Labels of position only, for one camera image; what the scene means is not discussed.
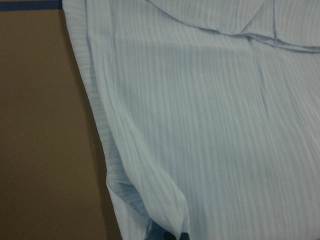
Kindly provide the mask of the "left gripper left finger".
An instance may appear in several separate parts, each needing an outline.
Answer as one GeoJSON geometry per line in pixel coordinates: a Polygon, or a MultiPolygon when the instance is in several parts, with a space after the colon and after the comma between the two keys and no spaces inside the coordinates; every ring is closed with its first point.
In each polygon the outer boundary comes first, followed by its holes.
{"type": "Polygon", "coordinates": [[[150,240],[174,240],[175,236],[171,234],[169,231],[162,228],[160,225],[151,222],[149,228],[149,239],[150,240]]]}

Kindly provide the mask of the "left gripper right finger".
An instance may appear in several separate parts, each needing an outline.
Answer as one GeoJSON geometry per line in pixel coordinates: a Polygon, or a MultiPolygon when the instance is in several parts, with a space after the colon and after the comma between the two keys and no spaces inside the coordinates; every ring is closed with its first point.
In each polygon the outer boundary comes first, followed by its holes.
{"type": "Polygon", "coordinates": [[[179,240],[190,240],[190,236],[187,232],[182,232],[179,240]]]}

